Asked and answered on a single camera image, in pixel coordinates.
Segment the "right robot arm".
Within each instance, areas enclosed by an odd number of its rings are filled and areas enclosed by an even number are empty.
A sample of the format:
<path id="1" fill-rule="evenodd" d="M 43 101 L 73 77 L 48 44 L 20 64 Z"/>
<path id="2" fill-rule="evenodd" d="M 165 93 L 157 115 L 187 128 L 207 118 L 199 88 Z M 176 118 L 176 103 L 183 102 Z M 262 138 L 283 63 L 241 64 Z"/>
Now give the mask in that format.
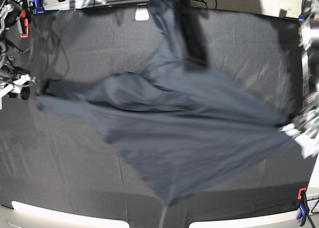
<path id="1" fill-rule="evenodd" d="M 33 4 L 29 0 L 0 0 L 0 108 L 4 97 L 28 100 L 30 87 L 37 78 L 30 71 L 15 65 L 15 58 L 8 55 L 10 49 L 27 54 L 29 49 L 21 49 L 7 38 L 11 27 L 17 26 L 21 39 L 29 37 L 29 26 Z"/>

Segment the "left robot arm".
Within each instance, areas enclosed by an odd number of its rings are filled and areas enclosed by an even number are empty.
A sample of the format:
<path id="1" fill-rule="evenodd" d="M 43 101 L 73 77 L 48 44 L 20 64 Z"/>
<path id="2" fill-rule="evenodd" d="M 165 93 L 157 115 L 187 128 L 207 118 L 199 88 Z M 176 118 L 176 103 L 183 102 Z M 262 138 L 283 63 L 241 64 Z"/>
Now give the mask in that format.
<path id="1" fill-rule="evenodd" d="M 307 158 L 319 153 L 319 0 L 302 0 L 299 23 L 303 108 L 281 131 L 302 148 L 302 157 Z"/>

